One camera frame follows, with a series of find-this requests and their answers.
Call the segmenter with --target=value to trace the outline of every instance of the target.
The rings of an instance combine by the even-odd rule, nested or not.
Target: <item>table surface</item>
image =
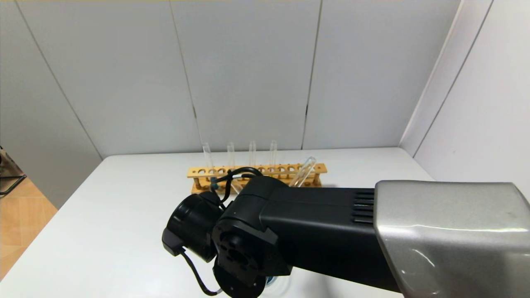
[[[257,153],[268,162],[268,152]],[[400,148],[279,151],[277,163],[316,157],[328,168],[327,187],[374,187],[380,180],[432,178]],[[215,165],[226,153],[213,153]],[[236,164],[248,153],[236,152]],[[106,158],[75,191],[0,282],[0,297],[205,297],[182,257],[162,247],[167,220],[189,195],[189,167],[202,153],[116,155]],[[211,268],[193,253],[205,284],[218,289]],[[262,297],[402,297],[293,268]]]

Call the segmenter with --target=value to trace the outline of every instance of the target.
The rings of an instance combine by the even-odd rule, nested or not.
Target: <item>cable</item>
[[[236,170],[232,171],[232,174],[235,175],[235,174],[239,174],[239,173],[243,173],[243,172],[253,173],[256,176],[263,176],[263,173],[261,173],[258,169],[253,168],[251,166],[244,166],[242,168],[236,169]]]
[[[221,204],[220,204],[221,209],[226,210],[226,207],[225,207],[225,205],[223,203],[226,202],[226,200],[228,200],[228,198],[230,196],[230,185],[232,184],[232,179],[234,179],[235,175],[238,175],[239,173],[244,173],[244,172],[252,173],[252,174],[242,174],[241,176],[245,177],[245,178],[254,178],[256,176],[263,176],[263,174],[258,169],[252,168],[250,166],[244,166],[242,168],[235,169],[233,171],[232,170],[228,170],[226,175],[211,181],[211,183],[210,183],[210,191],[215,193],[216,195],[217,195],[217,192],[215,190],[214,185],[219,183],[219,182],[221,182],[221,181],[226,181],[226,184],[225,184],[225,196],[221,200]]]
[[[195,265],[193,264],[191,259],[184,253],[184,249],[182,249],[180,254],[184,257],[184,259],[186,260],[186,263],[188,263],[188,265],[190,266],[191,271],[193,271],[193,274],[195,275],[195,278],[197,279],[197,282],[199,283],[200,289],[206,295],[215,296],[215,295],[217,295],[217,294],[219,294],[219,293],[221,293],[223,291],[222,289],[218,289],[217,292],[212,292],[212,291],[208,290],[208,288],[202,282],[202,279],[200,279],[199,273],[197,272],[197,269],[195,268]]]

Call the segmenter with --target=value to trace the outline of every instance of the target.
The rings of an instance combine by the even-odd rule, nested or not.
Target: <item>wooden test tube rack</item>
[[[277,178],[284,182],[285,184],[289,184],[293,178],[298,173],[298,169],[302,166],[301,163],[293,163],[293,164],[277,164],[277,165],[266,165],[266,164],[260,164],[257,165],[255,168],[258,169],[260,172],[263,173],[264,176],[271,176],[274,178]],[[241,168],[242,166],[236,166],[232,170]],[[198,167],[198,168],[190,168],[188,170],[188,178],[193,178],[193,186],[191,187],[191,193],[192,194],[199,194],[203,191],[207,191],[210,188],[210,180],[212,177],[219,178],[224,175],[226,175],[226,172],[228,171],[229,167],[227,166],[215,166],[213,168],[205,168],[205,167]],[[320,182],[320,174],[327,173],[328,170],[326,169],[325,164],[323,163],[317,163],[309,176],[305,179],[303,183],[303,187],[322,187],[322,183]],[[251,178],[242,178],[238,179],[238,182],[244,187]],[[225,181],[218,183],[219,188],[217,189],[217,192],[224,193],[225,192]]]

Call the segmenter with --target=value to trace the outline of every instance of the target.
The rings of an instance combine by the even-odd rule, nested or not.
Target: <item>test tube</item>
[[[271,166],[271,168],[269,169],[269,171],[274,171],[275,167],[276,167],[276,152],[278,151],[278,143],[276,143],[276,140],[272,140],[272,142],[270,142],[270,160],[269,160],[269,165]]]
[[[316,164],[316,158],[310,156],[305,161],[304,165],[300,167],[300,169],[298,170],[298,174],[296,174],[296,176],[292,179],[291,183],[289,183],[289,186],[290,187],[302,186],[307,176],[309,176],[309,174],[313,170],[313,167],[315,166],[315,164]]]
[[[202,144],[202,152],[204,153],[204,159],[206,161],[206,171],[208,173],[214,173],[214,161],[211,159],[210,145],[208,143]]]
[[[237,194],[239,194],[241,190],[243,190],[243,186],[239,183],[237,179],[232,180],[232,183],[230,185]]]
[[[230,170],[234,170],[235,169],[234,143],[228,142],[228,144],[226,144],[226,149],[228,151],[228,168]]]
[[[249,166],[256,167],[256,141],[250,141],[249,146]]]

